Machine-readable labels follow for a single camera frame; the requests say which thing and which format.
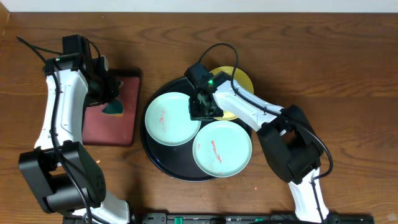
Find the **green sponge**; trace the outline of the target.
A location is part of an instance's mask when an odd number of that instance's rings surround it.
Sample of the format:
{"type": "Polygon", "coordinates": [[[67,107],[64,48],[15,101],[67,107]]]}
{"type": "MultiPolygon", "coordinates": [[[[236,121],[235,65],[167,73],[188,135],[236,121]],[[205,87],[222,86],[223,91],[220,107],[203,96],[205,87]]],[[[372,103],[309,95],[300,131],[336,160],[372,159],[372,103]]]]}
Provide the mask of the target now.
{"type": "Polygon", "coordinates": [[[124,113],[124,106],[120,99],[120,95],[116,96],[113,100],[106,103],[101,112],[109,116],[121,117],[124,113]]]}

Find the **light green plate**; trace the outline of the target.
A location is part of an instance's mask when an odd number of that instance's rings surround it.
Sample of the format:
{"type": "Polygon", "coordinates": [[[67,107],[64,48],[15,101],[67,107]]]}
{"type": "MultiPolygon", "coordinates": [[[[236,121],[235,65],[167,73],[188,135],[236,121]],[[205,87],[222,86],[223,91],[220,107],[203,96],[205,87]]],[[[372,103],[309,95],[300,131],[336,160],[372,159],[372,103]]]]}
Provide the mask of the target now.
{"type": "Polygon", "coordinates": [[[236,175],[247,166],[251,156],[251,138],[234,122],[212,122],[201,128],[194,138],[194,161],[213,177],[236,175]]]}
{"type": "Polygon", "coordinates": [[[190,119],[189,99],[188,95],[180,92],[168,92],[156,97],[144,116],[150,137],[166,146],[179,146],[195,137],[201,121],[190,119]]]}

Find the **light green plate front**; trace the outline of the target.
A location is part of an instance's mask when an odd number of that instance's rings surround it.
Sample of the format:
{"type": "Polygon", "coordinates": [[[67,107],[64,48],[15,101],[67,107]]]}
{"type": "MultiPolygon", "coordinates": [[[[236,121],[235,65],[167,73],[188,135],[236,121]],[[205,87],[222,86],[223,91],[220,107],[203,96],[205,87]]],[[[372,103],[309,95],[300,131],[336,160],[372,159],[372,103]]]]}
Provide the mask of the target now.
{"type": "Polygon", "coordinates": [[[194,161],[213,177],[236,175],[247,166],[251,156],[251,138],[234,122],[212,122],[201,128],[194,138],[194,161]]]}

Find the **yellow plate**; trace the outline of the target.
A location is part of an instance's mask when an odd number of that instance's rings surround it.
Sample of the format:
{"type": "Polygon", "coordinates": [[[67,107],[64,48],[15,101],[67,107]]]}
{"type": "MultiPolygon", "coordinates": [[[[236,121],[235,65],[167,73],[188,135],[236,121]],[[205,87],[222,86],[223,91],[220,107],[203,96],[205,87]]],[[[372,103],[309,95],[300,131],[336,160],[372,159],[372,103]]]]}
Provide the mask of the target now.
{"type": "MultiPolygon", "coordinates": [[[[210,71],[212,74],[216,75],[219,72],[225,72],[228,75],[232,75],[233,72],[233,67],[232,66],[222,66],[218,68],[214,68],[213,70],[210,71]]],[[[242,70],[236,69],[235,74],[234,74],[234,79],[248,92],[254,93],[254,87],[252,84],[251,79],[249,76],[242,70]]],[[[231,121],[236,119],[237,116],[235,114],[232,114],[229,111],[224,111],[222,117],[216,117],[216,120],[220,121],[231,121]]]]}

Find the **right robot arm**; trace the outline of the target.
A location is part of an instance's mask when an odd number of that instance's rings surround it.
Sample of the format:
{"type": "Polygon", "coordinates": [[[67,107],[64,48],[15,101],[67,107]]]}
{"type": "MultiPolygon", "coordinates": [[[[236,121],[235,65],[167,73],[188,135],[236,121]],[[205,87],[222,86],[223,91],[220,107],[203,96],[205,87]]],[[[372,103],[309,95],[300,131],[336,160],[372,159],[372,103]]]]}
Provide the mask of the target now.
{"type": "Polygon", "coordinates": [[[236,115],[257,133],[267,163],[278,178],[288,183],[295,215],[302,222],[326,223],[326,207],[319,180],[320,158],[328,152],[303,111],[273,105],[243,88],[231,75],[220,72],[186,72],[194,94],[190,98],[192,120],[206,121],[236,115]]]}

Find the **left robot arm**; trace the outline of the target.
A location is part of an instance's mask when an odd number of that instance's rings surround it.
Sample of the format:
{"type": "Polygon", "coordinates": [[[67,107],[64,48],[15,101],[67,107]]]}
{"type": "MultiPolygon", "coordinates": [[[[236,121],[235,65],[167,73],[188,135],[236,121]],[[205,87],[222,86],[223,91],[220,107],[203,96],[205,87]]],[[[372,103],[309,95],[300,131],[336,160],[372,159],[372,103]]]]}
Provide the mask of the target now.
{"type": "Polygon", "coordinates": [[[46,61],[44,123],[19,170],[45,213],[65,223],[129,223],[129,205],[107,191],[103,172],[83,146],[82,127],[92,60],[79,53],[46,61]]]}

